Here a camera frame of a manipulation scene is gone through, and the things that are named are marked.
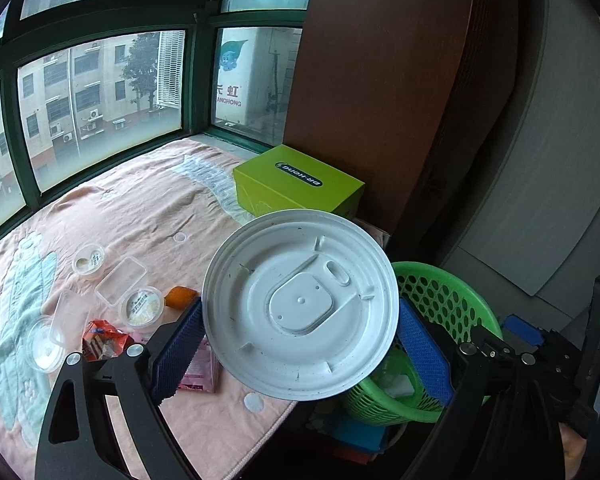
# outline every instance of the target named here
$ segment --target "white vent grille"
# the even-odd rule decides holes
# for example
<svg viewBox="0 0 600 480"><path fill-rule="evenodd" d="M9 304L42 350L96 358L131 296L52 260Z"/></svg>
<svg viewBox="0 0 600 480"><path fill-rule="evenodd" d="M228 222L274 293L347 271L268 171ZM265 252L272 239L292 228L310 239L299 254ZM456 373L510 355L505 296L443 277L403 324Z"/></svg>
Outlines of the white vent grille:
<svg viewBox="0 0 600 480"><path fill-rule="evenodd" d="M160 33L156 97L158 106L180 108L184 34L184 30L166 30Z"/></svg>

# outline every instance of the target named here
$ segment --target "tree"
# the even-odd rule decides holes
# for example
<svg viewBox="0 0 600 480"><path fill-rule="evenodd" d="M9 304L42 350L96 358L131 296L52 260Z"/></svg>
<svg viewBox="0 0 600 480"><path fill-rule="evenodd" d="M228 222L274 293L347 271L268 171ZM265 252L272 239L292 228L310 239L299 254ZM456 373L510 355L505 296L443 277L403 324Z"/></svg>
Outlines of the tree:
<svg viewBox="0 0 600 480"><path fill-rule="evenodd" d="M149 96L149 110L154 109L155 91L158 88L158 45L160 32L145 32L138 34L133 40L122 77L131 80L131 88L136 91L136 98L131 102L138 105L140 99Z"/></svg>

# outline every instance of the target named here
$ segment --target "oval slot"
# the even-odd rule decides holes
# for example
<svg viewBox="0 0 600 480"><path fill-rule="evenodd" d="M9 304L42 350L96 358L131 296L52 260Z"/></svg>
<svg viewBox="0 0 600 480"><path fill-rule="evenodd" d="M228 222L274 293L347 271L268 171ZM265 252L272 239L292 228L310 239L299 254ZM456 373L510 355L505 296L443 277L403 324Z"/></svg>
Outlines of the oval slot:
<svg viewBox="0 0 600 480"><path fill-rule="evenodd" d="M333 279L336 280L339 285L347 286L349 283L351 283L351 278L347 274L347 271L333 260L329 260L327 263L325 263L324 268L329 271L330 275L333 276Z"/></svg>

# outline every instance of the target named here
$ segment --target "green box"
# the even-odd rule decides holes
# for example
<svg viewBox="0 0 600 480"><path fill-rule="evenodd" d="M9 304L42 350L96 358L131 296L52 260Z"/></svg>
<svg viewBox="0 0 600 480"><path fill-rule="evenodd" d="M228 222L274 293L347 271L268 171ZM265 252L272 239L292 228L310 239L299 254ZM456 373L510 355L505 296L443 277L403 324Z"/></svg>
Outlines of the green box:
<svg viewBox="0 0 600 480"><path fill-rule="evenodd" d="M283 209L318 209L352 219L365 187L340 170L277 146L234 168L238 203L261 216Z"/></svg>

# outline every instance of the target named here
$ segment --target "pink package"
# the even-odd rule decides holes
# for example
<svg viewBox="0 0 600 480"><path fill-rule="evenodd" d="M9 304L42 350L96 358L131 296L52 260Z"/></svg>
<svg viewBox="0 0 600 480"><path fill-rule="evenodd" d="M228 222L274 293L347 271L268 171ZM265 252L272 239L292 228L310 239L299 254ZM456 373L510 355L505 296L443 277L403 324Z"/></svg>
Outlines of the pink package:
<svg viewBox="0 0 600 480"><path fill-rule="evenodd" d="M146 344L152 335L133 332L131 337L134 341L141 341ZM209 341L204 336L200 346L198 346L198 350L193 355L189 368L187 368L184 377L180 381L180 384L178 384L178 388L181 390L214 393L218 385L220 367L220 361L218 361Z"/></svg>

